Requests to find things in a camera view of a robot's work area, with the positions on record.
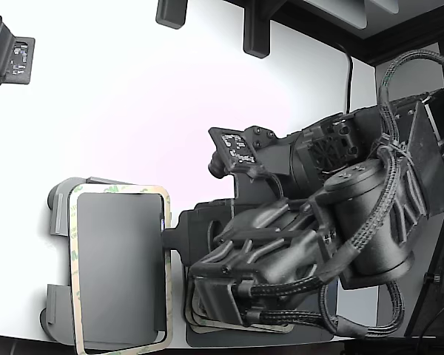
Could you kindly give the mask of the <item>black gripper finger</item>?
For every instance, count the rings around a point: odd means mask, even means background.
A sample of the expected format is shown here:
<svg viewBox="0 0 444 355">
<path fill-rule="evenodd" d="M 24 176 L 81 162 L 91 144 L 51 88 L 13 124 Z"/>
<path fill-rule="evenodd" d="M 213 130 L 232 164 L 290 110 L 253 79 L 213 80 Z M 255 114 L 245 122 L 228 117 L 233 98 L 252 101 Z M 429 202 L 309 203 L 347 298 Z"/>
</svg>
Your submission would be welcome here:
<svg viewBox="0 0 444 355">
<path fill-rule="evenodd" d="M 203 251 L 202 246 L 196 246 L 198 241 L 202 241 L 202 223 L 204 221 L 201 212 L 208 206 L 208 203 L 198 203 L 193 209 L 184 210 L 178 216 L 176 227 L 166 228 L 162 232 L 162 243 L 166 250 L 175 250 L 181 257 L 184 266 L 190 267 L 201 258 L 199 251 Z"/>
</svg>

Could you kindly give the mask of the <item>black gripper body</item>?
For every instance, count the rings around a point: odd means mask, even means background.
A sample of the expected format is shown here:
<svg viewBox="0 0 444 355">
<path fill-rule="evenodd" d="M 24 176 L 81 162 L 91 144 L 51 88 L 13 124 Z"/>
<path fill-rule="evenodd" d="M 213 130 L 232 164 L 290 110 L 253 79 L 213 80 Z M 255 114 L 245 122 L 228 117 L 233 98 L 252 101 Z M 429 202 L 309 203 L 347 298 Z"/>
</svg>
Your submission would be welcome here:
<svg viewBox="0 0 444 355">
<path fill-rule="evenodd" d="M 275 196 L 249 184 L 247 199 L 199 203 L 190 212 L 190 309 L 205 326 L 325 326 L 326 309 L 304 311 L 326 294 L 315 273 L 323 264 L 320 187 Z"/>
</svg>

